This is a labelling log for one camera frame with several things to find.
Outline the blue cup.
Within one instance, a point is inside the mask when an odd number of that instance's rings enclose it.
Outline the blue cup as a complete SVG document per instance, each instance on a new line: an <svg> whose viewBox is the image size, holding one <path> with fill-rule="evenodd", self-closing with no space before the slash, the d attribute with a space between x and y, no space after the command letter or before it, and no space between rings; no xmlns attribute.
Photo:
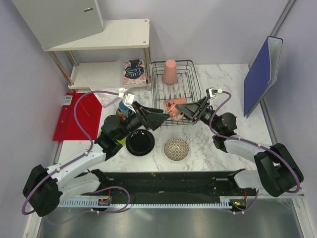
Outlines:
<svg viewBox="0 0 317 238"><path fill-rule="evenodd" d="M123 116L125 116L126 118L131 116L131 115L133 115L133 114L135 114L135 112L133 110L129 109L124 104L124 102L122 100L119 102L118 108L121 111L121 113L123 114Z"/></svg>

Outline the pink mug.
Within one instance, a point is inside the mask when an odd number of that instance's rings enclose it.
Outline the pink mug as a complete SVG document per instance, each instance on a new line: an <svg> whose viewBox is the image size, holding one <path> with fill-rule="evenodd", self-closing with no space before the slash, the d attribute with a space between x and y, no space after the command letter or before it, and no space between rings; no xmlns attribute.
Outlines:
<svg viewBox="0 0 317 238"><path fill-rule="evenodd" d="M165 101L163 103L166 112L174 121L180 121L183 119L184 115L176 108L176 105L186 104L186 98L176 98Z"/></svg>

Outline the black wire dish rack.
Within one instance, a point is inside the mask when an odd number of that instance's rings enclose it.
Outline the black wire dish rack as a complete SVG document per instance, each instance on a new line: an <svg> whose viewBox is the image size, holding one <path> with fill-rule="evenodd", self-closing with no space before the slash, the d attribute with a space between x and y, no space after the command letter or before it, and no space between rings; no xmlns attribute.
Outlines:
<svg viewBox="0 0 317 238"><path fill-rule="evenodd" d="M177 60L177 81L174 84L166 84L163 80L165 61L151 63L152 101L153 107L165 110L165 101L186 98L188 103L195 102L202 97L195 65L192 60Z"/></svg>

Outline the red floral plate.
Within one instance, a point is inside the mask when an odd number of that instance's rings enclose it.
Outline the red floral plate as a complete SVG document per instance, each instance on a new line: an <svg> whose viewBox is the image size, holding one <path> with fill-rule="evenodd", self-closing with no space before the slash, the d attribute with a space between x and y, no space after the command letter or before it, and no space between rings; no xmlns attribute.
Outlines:
<svg viewBox="0 0 317 238"><path fill-rule="evenodd" d="M121 121L125 121L128 118L128 116L129 116L129 111L130 111L129 109L124 110L124 109L121 109L121 108L117 108L116 116L119 117L119 119Z"/></svg>

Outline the black plate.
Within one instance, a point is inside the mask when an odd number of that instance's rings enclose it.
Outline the black plate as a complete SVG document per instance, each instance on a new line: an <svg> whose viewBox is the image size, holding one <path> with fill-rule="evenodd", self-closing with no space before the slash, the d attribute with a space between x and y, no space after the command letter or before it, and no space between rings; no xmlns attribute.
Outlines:
<svg viewBox="0 0 317 238"><path fill-rule="evenodd" d="M145 129L138 129L126 138L126 148L134 156L145 156L155 146L155 138L152 133Z"/></svg>

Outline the green plate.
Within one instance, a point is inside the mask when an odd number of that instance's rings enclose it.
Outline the green plate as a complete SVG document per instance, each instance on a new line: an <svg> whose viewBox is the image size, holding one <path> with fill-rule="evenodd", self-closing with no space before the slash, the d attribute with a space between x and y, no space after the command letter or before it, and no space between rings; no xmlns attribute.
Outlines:
<svg viewBox="0 0 317 238"><path fill-rule="evenodd" d="M106 135L102 131L100 132L98 138L95 140L95 144L98 144L103 149L116 147L118 144L124 145L125 142L126 142L126 137L121 140L111 139L108 135Z"/></svg>

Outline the tall pink cup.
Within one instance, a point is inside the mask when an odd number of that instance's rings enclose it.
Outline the tall pink cup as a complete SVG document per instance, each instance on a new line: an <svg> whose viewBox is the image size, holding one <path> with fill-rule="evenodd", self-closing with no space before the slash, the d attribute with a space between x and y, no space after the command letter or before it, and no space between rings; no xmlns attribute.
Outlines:
<svg viewBox="0 0 317 238"><path fill-rule="evenodd" d="M174 84L177 81L177 63L173 59L169 59L165 62L163 81L166 84Z"/></svg>

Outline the patterned bowl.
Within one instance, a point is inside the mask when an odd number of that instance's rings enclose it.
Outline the patterned bowl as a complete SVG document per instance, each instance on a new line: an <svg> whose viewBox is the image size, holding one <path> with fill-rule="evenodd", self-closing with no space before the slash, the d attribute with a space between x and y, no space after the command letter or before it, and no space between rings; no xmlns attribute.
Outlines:
<svg viewBox="0 0 317 238"><path fill-rule="evenodd" d="M189 146L182 138L171 138L164 145L165 155L173 161L181 161L189 153Z"/></svg>

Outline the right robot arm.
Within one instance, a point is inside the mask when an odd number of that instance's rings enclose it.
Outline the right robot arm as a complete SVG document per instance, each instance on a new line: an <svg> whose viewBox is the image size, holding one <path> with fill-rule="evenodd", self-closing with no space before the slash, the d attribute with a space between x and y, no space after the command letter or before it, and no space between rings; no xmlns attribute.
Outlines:
<svg viewBox="0 0 317 238"><path fill-rule="evenodd" d="M255 170L240 169L229 176L226 187L230 194L238 195L245 188L264 189L273 197L299 192L303 174L283 144L261 145L240 137L235 133L236 116L232 113L218 115L218 109L209 105L207 97L175 107L185 118L209 126L217 149L256 165Z"/></svg>

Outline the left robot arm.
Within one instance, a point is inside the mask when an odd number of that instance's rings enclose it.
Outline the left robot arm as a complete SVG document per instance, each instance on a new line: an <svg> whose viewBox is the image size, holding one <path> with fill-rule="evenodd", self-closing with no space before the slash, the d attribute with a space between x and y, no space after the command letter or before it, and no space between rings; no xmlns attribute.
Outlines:
<svg viewBox="0 0 317 238"><path fill-rule="evenodd" d="M80 174L114 157L122 148L120 140L134 131L141 127L156 130L170 117L162 109L148 108L136 101L132 108L134 113L124 121L116 115L107 116L100 136L91 140L89 148L81 154L48 168L35 166L22 190L26 198L22 214L36 213L44 217L69 198L90 192L107 193L109 184L103 172L93 170L84 176Z"/></svg>

